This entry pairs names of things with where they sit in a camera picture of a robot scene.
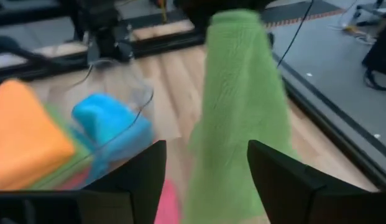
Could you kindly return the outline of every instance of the pink cloth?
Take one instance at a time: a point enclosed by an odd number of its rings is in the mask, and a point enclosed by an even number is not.
[[[176,188],[165,180],[154,224],[179,224],[180,212]]]
[[[90,169],[91,167],[89,166],[83,171],[75,174],[69,180],[64,182],[61,186],[57,187],[57,190],[74,190],[88,178]]]

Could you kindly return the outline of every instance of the green cloth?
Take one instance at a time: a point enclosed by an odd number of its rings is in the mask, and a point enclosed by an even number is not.
[[[253,11],[225,11],[208,28],[203,109],[189,142],[196,164],[184,224],[234,224],[264,214],[247,161],[250,139],[297,158],[282,80],[259,21]]]
[[[55,172],[52,172],[48,176],[29,186],[27,188],[29,190],[54,189],[67,181],[70,177],[73,177],[73,175],[90,166],[93,161],[94,155],[91,155],[89,150],[87,150],[87,148],[85,148],[79,140],[72,136],[66,121],[63,120],[58,112],[49,105],[47,105],[46,109],[56,124],[59,125],[59,128],[61,128],[68,135],[68,137],[73,140],[75,154],[66,164],[62,165]]]

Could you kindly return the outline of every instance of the white cable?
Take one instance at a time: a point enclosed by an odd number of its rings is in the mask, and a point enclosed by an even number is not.
[[[360,35],[355,37],[355,40],[360,44],[365,45],[374,45],[377,41],[375,38],[371,37],[370,35]]]
[[[350,9],[357,3],[357,1],[358,0],[354,0],[352,4],[341,14],[341,16],[339,16],[339,19],[336,25],[328,25],[327,27],[333,30],[343,30],[348,24],[343,24],[342,19],[344,15],[346,15],[346,13],[350,11]]]
[[[122,2],[115,2],[115,5],[116,6],[123,6],[123,5],[131,3],[132,1],[136,1],[136,0],[126,0],[126,1],[122,1]]]

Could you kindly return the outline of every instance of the microfiber cloth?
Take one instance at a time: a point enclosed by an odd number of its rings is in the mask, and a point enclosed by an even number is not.
[[[0,85],[0,190],[20,190],[50,174],[75,153],[25,83]]]
[[[179,221],[179,201],[175,185],[171,180],[165,180],[154,224],[179,224]]]
[[[74,119],[101,148],[108,161],[135,156],[154,140],[152,124],[114,98],[97,93],[79,102],[72,111]]]
[[[254,11],[232,10],[215,14],[208,27],[202,115],[189,142],[196,164],[184,224],[235,224],[264,214],[247,161],[249,140],[297,158],[282,80],[259,21]]]
[[[72,139],[75,147],[75,154],[67,163],[59,167],[59,169],[29,186],[28,189],[30,190],[48,190],[58,187],[60,184],[66,182],[68,179],[90,166],[94,157],[94,155],[72,135],[68,124],[63,120],[60,114],[58,114],[58,112],[50,105],[47,105],[46,109],[58,127]]]

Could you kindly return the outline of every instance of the black cable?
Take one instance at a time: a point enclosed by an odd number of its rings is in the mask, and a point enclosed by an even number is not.
[[[373,88],[379,91],[386,91],[386,87],[379,85],[375,80],[375,75],[372,73],[372,70],[367,69],[364,75],[364,83],[366,86]]]
[[[306,10],[305,15],[303,16],[302,21],[300,22],[300,25],[299,25],[298,29],[296,30],[295,35],[293,36],[290,45],[288,46],[287,50],[286,50],[286,51],[284,52],[284,54],[282,55],[281,59],[278,61],[277,68],[280,66],[280,64],[281,64],[282,61],[284,60],[285,56],[287,55],[288,51],[290,50],[290,48],[291,48],[293,42],[295,41],[295,39],[296,39],[296,37],[297,37],[297,35],[298,35],[298,33],[299,33],[299,30],[300,30],[300,28],[301,28],[302,25],[303,25],[303,22],[306,20],[306,17],[307,17],[307,15],[308,15],[309,12],[310,12],[311,7],[313,6],[314,1],[315,1],[315,0],[311,0],[310,5],[309,5],[309,7],[308,7],[307,10]]]

